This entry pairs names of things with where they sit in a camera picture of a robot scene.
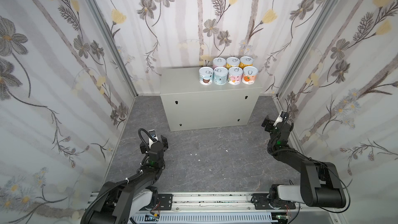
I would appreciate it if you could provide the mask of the orange persimmon label can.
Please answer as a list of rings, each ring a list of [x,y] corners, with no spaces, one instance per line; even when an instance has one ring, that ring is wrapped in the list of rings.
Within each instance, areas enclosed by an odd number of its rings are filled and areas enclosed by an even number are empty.
[[[258,69],[254,66],[246,66],[243,68],[242,83],[252,85],[255,83],[258,75]]]

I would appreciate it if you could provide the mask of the pink label can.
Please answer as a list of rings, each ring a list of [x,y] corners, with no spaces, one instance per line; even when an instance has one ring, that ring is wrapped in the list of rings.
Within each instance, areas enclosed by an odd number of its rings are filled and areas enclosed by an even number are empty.
[[[228,83],[231,85],[239,85],[243,76],[243,69],[235,66],[229,68]]]

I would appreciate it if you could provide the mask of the blue label can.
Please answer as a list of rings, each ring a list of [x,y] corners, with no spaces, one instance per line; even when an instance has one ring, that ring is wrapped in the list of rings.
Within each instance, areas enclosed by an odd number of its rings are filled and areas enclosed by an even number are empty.
[[[211,67],[201,67],[199,69],[200,84],[211,85],[214,78],[214,70]]]
[[[216,67],[214,69],[214,79],[213,82],[216,85],[225,85],[227,83],[229,70],[226,67]]]

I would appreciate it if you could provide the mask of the yellow white label can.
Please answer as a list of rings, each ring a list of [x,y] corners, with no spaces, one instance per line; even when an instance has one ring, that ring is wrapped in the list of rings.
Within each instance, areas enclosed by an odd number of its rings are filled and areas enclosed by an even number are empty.
[[[231,67],[239,67],[240,65],[240,59],[236,57],[229,57],[226,59],[226,68],[230,69]]]

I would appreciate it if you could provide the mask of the purple label can front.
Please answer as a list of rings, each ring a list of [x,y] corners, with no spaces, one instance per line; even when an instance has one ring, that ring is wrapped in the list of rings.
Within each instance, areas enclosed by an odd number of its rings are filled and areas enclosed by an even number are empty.
[[[214,58],[212,61],[212,68],[215,69],[217,67],[226,67],[227,61],[224,58]]]

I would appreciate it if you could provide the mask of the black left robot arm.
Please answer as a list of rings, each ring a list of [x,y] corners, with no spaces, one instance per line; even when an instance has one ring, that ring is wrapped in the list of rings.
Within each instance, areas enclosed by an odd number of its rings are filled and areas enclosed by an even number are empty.
[[[141,139],[140,150],[144,158],[136,174],[117,183],[108,181],[98,196],[87,207],[82,224],[126,224],[134,215],[133,199],[155,184],[165,169],[164,152],[169,145],[167,138],[158,137],[155,130],[138,130]]]

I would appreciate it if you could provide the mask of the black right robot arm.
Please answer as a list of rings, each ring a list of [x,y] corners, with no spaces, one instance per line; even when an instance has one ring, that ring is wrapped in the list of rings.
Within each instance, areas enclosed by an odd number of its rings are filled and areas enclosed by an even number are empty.
[[[293,124],[289,114],[282,111],[276,120],[265,118],[262,127],[270,134],[267,152],[274,159],[300,173],[298,185],[273,184],[267,197],[273,208],[288,203],[303,203],[330,213],[343,213],[351,205],[347,185],[340,179],[336,166],[310,158],[288,145]]]

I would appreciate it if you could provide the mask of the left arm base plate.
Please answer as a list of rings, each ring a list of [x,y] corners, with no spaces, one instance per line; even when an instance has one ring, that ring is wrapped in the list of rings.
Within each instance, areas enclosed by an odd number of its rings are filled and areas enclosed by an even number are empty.
[[[172,194],[155,194],[152,196],[150,203],[145,206],[145,209],[149,211],[171,211],[172,204]]]

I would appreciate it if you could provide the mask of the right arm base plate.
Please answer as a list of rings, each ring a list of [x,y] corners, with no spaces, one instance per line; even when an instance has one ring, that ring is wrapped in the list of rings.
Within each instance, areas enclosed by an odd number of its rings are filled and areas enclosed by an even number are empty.
[[[253,194],[250,202],[255,206],[256,210],[292,210],[296,206],[291,201],[281,200],[276,197],[271,197],[269,194]]]

